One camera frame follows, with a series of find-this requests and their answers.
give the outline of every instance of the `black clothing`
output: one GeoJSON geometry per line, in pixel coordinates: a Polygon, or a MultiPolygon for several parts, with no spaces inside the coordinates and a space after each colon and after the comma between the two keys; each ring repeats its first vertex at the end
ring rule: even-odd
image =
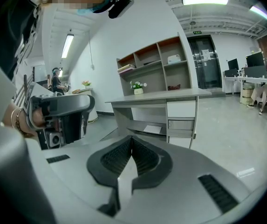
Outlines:
{"type": "Polygon", "coordinates": [[[59,92],[59,93],[64,95],[63,90],[57,88],[58,85],[61,85],[61,82],[60,82],[58,76],[54,76],[51,80],[51,83],[53,86],[53,92],[59,92]]]}
{"type": "Polygon", "coordinates": [[[24,43],[30,37],[31,27],[36,23],[30,0],[0,0],[0,67],[9,79],[14,77],[17,65],[15,53],[23,36],[24,43]]]}

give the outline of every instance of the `black vent grille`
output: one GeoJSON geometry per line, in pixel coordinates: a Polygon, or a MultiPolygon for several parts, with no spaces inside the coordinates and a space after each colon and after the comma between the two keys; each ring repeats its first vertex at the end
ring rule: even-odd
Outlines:
{"type": "Polygon", "coordinates": [[[131,139],[105,154],[100,162],[104,167],[120,175],[131,157],[131,139]]]}
{"type": "Polygon", "coordinates": [[[62,160],[65,160],[65,159],[69,159],[70,157],[68,155],[61,155],[61,156],[56,156],[56,157],[53,157],[53,158],[48,158],[46,159],[46,161],[48,163],[53,163],[53,162],[59,162],[59,161],[62,161],[62,160]]]}
{"type": "Polygon", "coordinates": [[[212,175],[201,176],[199,181],[222,213],[226,213],[238,205],[236,199],[212,175]]]}
{"type": "Polygon", "coordinates": [[[154,151],[137,140],[133,140],[132,157],[139,176],[155,168],[159,161],[159,157],[154,151]]]}

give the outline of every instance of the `computer monitor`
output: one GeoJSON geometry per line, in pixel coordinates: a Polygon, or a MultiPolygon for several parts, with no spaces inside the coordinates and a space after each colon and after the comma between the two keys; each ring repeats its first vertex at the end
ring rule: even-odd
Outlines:
{"type": "Polygon", "coordinates": [[[247,60],[247,66],[248,67],[265,65],[264,64],[264,57],[263,57],[263,54],[261,52],[247,56],[246,60],[247,60]]]}
{"type": "Polygon", "coordinates": [[[232,70],[232,69],[237,69],[237,70],[239,70],[239,65],[238,65],[238,61],[237,61],[237,59],[233,59],[233,60],[231,60],[231,61],[229,61],[229,62],[227,62],[228,63],[228,68],[230,69],[230,70],[232,70]]]}
{"type": "Polygon", "coordinates": [[[226,77],[237,77],[238,72],[236,69],[231,69],[231,70],[225,70],[225,76],[226,77]]]}
{"type": "Polygon", "coordinates": [[[245,67],[244,73],[246,77],[267,78],[266,66],[245,67]]]}

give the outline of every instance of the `bookshelf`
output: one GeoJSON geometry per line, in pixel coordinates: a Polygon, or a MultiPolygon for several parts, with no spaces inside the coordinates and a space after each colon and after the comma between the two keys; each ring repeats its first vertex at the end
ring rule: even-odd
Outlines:
{"type": "Polygon", "coordinates": [[[130,81],[147,83],[144,93],[167,91],[168,86],[191,88],[191,76],[186,53],[179,36],[156,42],[134,53],[117,59],[117,68],[133,64],[135,69],[119,74],[124,96],[132,95],[130,81]],[[180,55],[181,61],[168,64],[168,57],[180,55]]]}

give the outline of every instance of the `person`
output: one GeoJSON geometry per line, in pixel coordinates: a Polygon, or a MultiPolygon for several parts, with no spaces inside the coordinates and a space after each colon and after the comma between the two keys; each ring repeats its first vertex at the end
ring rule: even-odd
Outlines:
{"type": "Polygon", "coordinates": [[[260,108],[259,115],[263,114],[264,107],[267,103],[267,84],[263,86],[257,87],[253,90],[253,94],[251,95],[251,99],[253,100],[251,104],[247,105],[247,107],[254,107],[254,103],[259,102],[259,98],[261,97],[262,107],[260,108]]]}
{"type": "Polygon", "coordinates": [[[57,68],[57,67],[53,68],[53,78],[51,79],[51,83],[53,86],[53,92],[59,92],[62,95],[64,95],[64,91],[67,88],[65,86],[61,85],[61,82],[59,80],[59,74],[60,74],[59,68],[57,68]]]}
{"type": "MultiPolygon", "coordinates": [[[[110,0],[0,0],[0,68],[14,81],[18,65],[27,58],[36,38],[37,24],[42,7],[50,3],[65,3],[69,8],[86,9],[106,6],[110,0]]],[[[36,126],[45,125],[41,108],[33,112],[36,126]]],[[[13,101],[7,107],[2,122],[17,129],[24,137],[32,137],[36,132],[26,122],[26,114],[13,101]]]]}

